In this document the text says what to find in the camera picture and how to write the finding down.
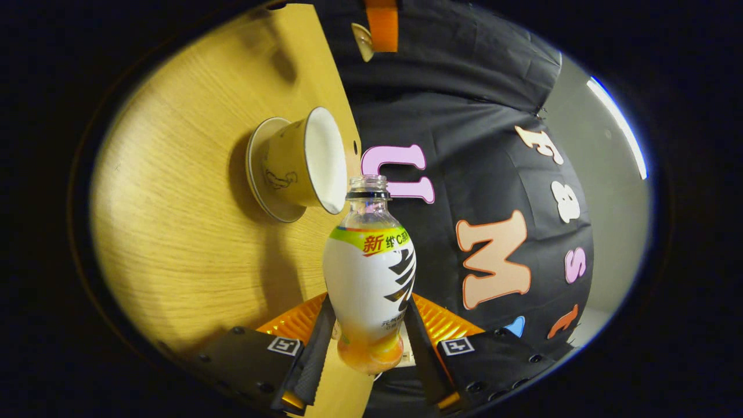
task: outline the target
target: cup rim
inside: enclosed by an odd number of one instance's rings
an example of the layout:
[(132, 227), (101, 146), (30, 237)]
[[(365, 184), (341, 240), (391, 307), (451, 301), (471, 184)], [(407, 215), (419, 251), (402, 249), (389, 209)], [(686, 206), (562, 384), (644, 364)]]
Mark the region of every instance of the cup rim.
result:
[[(330, 112), (330, 110), (328, 110), (324, 106), (317, 106), (317, 107), (313, 108), (310, 111), (309, 115), (307, 116), (307, 122), (305, 123), (305, 131), (304, 131), (304, 134), (303, 134), (304, 135), (304, 137), (303, 137), (303, 139), (304, 139), (303, 142), (304, 143), (302, 144), (302, 147), (304, 148), (304, 154), (305, 154), (305, 166), (307, 167), (307, 176), (310, 179), (310, 186), (312, 186), (312, 192), (315, 195), (315, 199), (317, 199), (317, 201), (320, 203), (320, 206), (322, 206), (322, 208), (325, 209), (326, 212), (328, 212), (331, 215), (337, 215), (338, 213), (343, 212), (343, 206), (344, 206), (344, 204), (342, 202), (339, 202), (340, 203), (338, 205), (339, 210), (337, 212), (333, 212), (332, 210), (328, 209), (328, 207), (325, 206), (325, 203), (322, 201), (322, 199), (320, 198), (319, 194), (317, 193), (317, 189), (315, 188), (315, 184), (312, 182), (312, 173), (310, 173), (310, 161), (308, 159), (308, 154), (307, 154), (307, 129), (310, 126), (310, 119), (312, 118), (312, 115), (315, 112), (319, 111), (319, 110), (324, 110), (324, 111), (326, 111), (328, 113), (328, 115), (331, 117), (331, 119), (333, 121), (333, 125), (335, 125), (336, 129), (338, 130), (338, 134), (340, 134), (340, 128), (338, 127), (338, 122), (335, 121), (335, 117)], [(343, 181), (343, 184), (348, 184), (348, 165), (346, 164), (346, 161), (345, 161), (345, 147), (343, 146), (343, 136), (342, 135), (340, 136), (340, 139), (341, 139), (341, 141), (340, 141), (340, 148), (341, 148), (342, 157), (343, 157), (343, 165), (345, 166), (345, 169), (343, 171), (345, 173), (345, 179)]]

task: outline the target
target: wooden surface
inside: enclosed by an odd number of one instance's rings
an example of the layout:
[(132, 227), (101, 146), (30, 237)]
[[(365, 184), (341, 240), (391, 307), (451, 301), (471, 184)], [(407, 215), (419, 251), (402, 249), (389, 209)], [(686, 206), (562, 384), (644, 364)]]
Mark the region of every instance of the wooden surface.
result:
[(262, 212), (244, 167), (261, 121), (316, 106), (336, 118), (348, 174), (358, 175), (358, 132), (306, 4), (216, 28), (132, 93), (98, 155), (91, 228), (109, 288), (150, 341), (189, 355), (325, 291), (322, 250), (347, 208), (309, 208), (281, 224)]

